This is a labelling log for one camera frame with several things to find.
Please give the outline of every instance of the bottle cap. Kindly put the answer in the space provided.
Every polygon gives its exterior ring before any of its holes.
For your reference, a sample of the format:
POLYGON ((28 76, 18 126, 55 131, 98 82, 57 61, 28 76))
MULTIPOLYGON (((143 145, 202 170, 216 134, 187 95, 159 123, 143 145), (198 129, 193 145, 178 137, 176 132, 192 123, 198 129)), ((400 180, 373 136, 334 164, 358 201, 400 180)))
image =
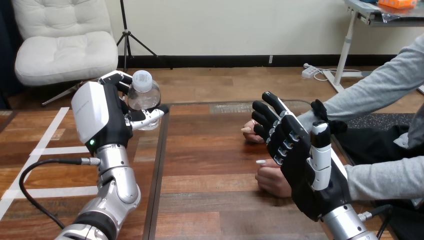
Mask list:
POLYGON ((132 75, 132 86, 140 93, 147 93, 152 89, 152 75, 145 70, 139 70, 132 75))

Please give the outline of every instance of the black cable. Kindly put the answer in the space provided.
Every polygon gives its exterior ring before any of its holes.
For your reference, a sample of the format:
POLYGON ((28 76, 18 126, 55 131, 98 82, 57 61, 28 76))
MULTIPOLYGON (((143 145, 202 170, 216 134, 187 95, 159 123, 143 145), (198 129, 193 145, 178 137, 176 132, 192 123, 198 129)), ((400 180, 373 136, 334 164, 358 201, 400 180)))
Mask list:
POLYGON ((387 225, 389 225, 390 222, 390 218, 392 218, 392 215, 388 215, 386 216, 386 218, 384 219, 383 223, 381 224, 380 230, 378 230, 377 233, 377 238, 380 239, 383 235, 384 229, 387 228, 387 225))
POLYGON ((27 174, 35 169, 38 166, 44 165, 44 164, 52 164, 52 163, 58 163, 58 164, 74 164, 74 165, 81 165, 82 163, 82 159, 81 158, 68 158, 68 159, 64 159, 64 158, 54 158, 54 159, 48 159, 48 160, 44 160, 44 161, 39 161, 36 162, 32 165, 30 165, 29 167, 27 167, 22 174, 20 175, 19 178, 19 187, 20 190, 22 191, 23 195, 25 195, 26 199, 28 199, 28 201, 34 205, 36 208, 38 208, 41 212, 43 212, 44 214, 46 214, 49 218, 51 218, 54 222, 57 223, 57 225, 59 225, 59 227, 61 229, 65 228, 65 225, 55 216, 53 215, 51 212, 49 212, 47 209, 45 209, 43 206, 41 206, 27 191, 27 189, 24 186, 24 180, 25 177, 27 176, 27 174))
POLYGON ((390 204, 378 206, 373 210, 370 210, 369 213, 374 217, 379 214, 390 214, 392 212, 393 206, 390 204))
POLYGON ((373 217, 377 216, 379 214, 385 215, 385 219, 384 219, 383 223, 381 224, 381 227, 380 227, 380 229, 378 230, 378 233, 377 233, 378 239, 380 239, 382 237, 384 230, 389 225, 390 219, 392 218, 392 211, 393 211, 393 206, 389 205, 389 204, 376 207, 373 210, 369 211, 369 213, 373 217))

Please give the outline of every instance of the robotic arm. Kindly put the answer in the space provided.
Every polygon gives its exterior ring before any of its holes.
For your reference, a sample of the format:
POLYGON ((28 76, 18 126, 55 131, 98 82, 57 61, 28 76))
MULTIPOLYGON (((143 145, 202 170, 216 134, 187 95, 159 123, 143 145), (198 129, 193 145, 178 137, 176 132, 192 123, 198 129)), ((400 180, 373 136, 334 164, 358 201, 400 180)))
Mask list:
POLYGON ((168 113, 159 106, 149 111, 128 113, 118 89, 128 92, 132 77, 113 71, 87 82, 72 98, 78 137, 93 157, 86 165, 97 166, 97 197, 65 227, 56 240, 115 240, 128 214, 134 211, 142 194, 127 157, 133 130, 143 128, 168 113))
POLYGON ((377 240, 349 204, 347 173, 331 148, 328 123, 316 121, 310 134, 284 103, 269 91, 253 102, 254 131, 291 186, 291 197, 311 220, 323 222, 329 239, 377 240))

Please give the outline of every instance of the white wall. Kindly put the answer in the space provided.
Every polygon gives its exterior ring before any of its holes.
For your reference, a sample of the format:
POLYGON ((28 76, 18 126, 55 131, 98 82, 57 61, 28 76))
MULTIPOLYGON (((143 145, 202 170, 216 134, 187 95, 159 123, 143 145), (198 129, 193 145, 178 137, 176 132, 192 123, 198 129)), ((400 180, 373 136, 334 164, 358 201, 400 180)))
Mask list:
MULTIPOLYGON (((119 0, 105 0, 113 34, 119 0)), ((158 55, 340 54, 350 15, 342 0, 124 0, 128 29, 158 55)), ((351 54, 397 54, 424 28, 357 21, 351 54)), ((149 55, 131 41, 133 55, 149 55)), ((123 55, 124 44, 119 46, 123 55)))

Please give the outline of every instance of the wooden table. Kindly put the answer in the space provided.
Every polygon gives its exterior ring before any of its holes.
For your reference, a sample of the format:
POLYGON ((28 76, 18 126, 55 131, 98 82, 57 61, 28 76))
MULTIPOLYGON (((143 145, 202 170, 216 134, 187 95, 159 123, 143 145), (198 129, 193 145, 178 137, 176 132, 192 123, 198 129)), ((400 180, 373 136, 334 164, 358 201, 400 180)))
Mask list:
MULTIPOLYGON (((310 108, 303 101, 285 103, 295 114, 310 108)), ((142 201, 118 239, 327 239, 320 224, 304 216, 290 198, 258 189, 255 161, 269 155, 263 145, 246 143, 240 132, 250 119, 251 105, 175 104, 160 127, 134 132, 127 151, 142 201)), ((89 156, 78 140, 72 110, 0 116, 0 131, 0 240, 54 239, 59 227, 23 197, 16 178, 25 164, 89 156)), ((69 225, 94 198, 96 180, 93 167, 52 164, 33 170, 25 185, 69 225)), ((366 223, 373 231, 380 224, 379 218, 366 223)), ((392 237, 386 231, 382 239, 392 237)))

